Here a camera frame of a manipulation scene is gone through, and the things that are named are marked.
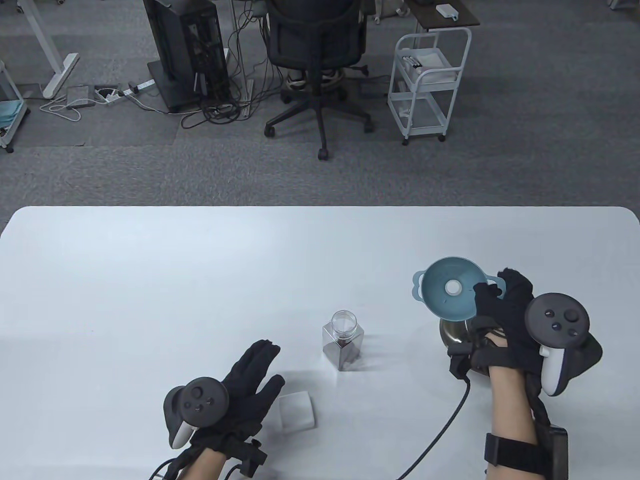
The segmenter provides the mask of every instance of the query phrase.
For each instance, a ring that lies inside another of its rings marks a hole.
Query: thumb
[[[257,404],[260,405],[261,409],[264,409],[264,413],[271,408],[273,402],[276,401],[278,395],[280,395],[280,391],[282,387],[284,387],[285,381],[282,378],[282,375],[274,375],[272,376],[267,384],[260,390],[260,392],[256,393],[255,400]]]
[[[474,292],[476,292],[477,300],[498,300],[498,295],[502,293],[497,285],[489,285],[486,282],[479,282],[478,284],[475,284]]]

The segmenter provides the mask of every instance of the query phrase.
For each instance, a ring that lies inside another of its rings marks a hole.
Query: hand
[[[520,272],[509,268],[498,273],[498,276],[504,279],[507,286],[502,300],[498,298],[502,292],[497,285],[481,282],[474,286],[477,316],[490,317],[495,321],[495,326],[504,332],[509,357],[506,363],[510,365],[501,366],[540,375],[540,345],[529,335],[524,320],[527,306],[533,300],[533,285]],[[489,338],[494,342],[495,334]]]
[[[268,340],[259,340],[244,352],[222,381],[229,394],[227,414],[215,425],[194,433],[191,445],[207,447],[213,438],[218,439],[225,435],[232,435],[244,442],[260,431],[264,417],[280,395],[285,383],[281,375],[274,375],[264,388],[257,392],[271,362],[279,352],[280,347]]]
[[[268,340],[259,340],[244,352],[222,381],[229,394],[227,413],[215,425],[193,434],[191,446],[172,461],[164,475],[165,480],[175,480],[178,472],[191,465],[207,448],[226,458],[235,456],[238,443],[260,431],[264,417],[285,383],[281,375],[274,375],[258,392],[279,352],[280,347]]]

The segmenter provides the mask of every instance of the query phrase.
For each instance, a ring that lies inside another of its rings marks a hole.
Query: shoe
[[[304,90],[307,86],[307,76],[306,74],[302,75],[302,78],[293,79],[291,75],[287,75],[287,79],[285,80],[285,84],[287,88],[290,90]]]
[[[322,72],[322,88],[333,86],[343,78],[344,73],[341,68],[338,70],[325,70]]]

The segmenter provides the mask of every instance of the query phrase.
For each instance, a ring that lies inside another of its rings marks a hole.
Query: office chair
[[[318,9],[310,4],[314,2]],[[313,109],[316,112],[322,147],[318,150],[318,160],[328,160],[326,134],[324,132],[323,108],[347,113],[365,121],[365,133],[373,132],[371,115],[359,106],[346,102],[345,95],[340,99],[330,98],[330,92],[323,92],[322,71],[350,67],[360,61],[365,51],[367,38],[366,17],[360,20],[360,0],[353,0],[347,9],[336,14],[329,10],[331,2],[326,0],[290,1],[288,12],[279,6],[278,0],[266,0],[269,13],[269,29],[266,32],[267,54],[271,63],[277,67],[304,70],[310,91],[282,90],[281,98],[285,103],[296,100],[288,110],[269,120],[264,127],[264,135],[275,135],[274,125]],[[313,12],[323,12],[330,18],[309,20]]]

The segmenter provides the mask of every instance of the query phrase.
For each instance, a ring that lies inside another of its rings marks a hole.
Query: black wrist strap
[[[549,469],[547,452],[538,445],[501,438],[491,433],[486,434],[484,459],[494,467],[501,465],[543,476]]]

